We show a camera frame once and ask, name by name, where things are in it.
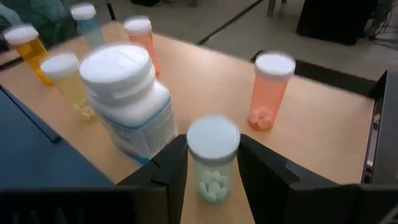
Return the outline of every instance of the chair leg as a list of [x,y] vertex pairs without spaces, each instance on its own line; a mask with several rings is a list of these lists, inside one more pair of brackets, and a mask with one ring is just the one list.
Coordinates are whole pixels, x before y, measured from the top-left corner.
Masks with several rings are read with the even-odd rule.
[[275,5],[276,5],[276,0],[269,0],[267,17],[273,17],[274,16]]
[[113,12],[113,8],[112,8],[112,5],[111,5],[111,3],[107,3],[106,4],[106,6],[108,7],[108,11],[109,11],[109,15],[111,15],[111,19],[113,20],[113,21],[115,21],[116,20],[116,17],[114,16],[114,12]]

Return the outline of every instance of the white plastic bottle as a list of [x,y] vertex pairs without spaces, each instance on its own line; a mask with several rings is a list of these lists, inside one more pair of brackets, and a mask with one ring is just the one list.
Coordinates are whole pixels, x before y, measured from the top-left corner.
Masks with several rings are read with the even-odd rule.
[[80,75],[115,145],[141,165],[176,136],[170,93],[142,47],[100,48],[81,63]]

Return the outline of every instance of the white bottle cap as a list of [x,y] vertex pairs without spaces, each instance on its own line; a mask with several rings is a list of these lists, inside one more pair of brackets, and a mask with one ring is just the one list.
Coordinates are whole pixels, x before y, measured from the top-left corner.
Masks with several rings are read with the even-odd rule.
[[187,134],[192,157],[207,166],[222,166],[231,162],[241,141],[236,125],[220,115],[196,120]]
[[292,78],[295,68],[295,60],[282,52],[261,54],[256,59],[256,75],[277,82]]
[[124,28],[128,35],[141,35],[149,33],[152,25],[147,16],[134,16],[124,22]]
[[80,75],[93,98],[108,102],[139,93],[155,80],[149,54],[138,45],[94,51],[81,63]]
[[90,3],[79,3],[70,8],[70,13],[76,21],[91,19],[95,16],[96,11]]
[[31,24],[14,26],[4,32],[5,40],[11,45],[26,44],[37,36],[39,33]]
[[40,69],[53,80],[65,78],[79,71],[80,62],[73,53],[54,55],[46,58]]

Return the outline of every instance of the blue table surface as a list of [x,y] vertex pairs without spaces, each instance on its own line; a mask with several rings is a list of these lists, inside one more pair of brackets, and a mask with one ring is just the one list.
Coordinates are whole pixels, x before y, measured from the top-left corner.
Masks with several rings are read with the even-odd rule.
[[114,186],[4,89],[0,105],[0,189]]

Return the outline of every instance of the orange pill bottle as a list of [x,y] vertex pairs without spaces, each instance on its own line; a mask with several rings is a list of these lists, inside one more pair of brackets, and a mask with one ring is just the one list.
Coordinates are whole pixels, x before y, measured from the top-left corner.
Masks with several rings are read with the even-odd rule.
[[252,129],[272,129],[294,70],[295,60],[282,52],[268,52],[257,57],[256,79],[248,118]]
[[154,41],[152,40],[152,25],[147,16],[135,16],[124,22],[124,28],[132,43],[142,45],[147,51],[155,67],[156,77],[159,77]]

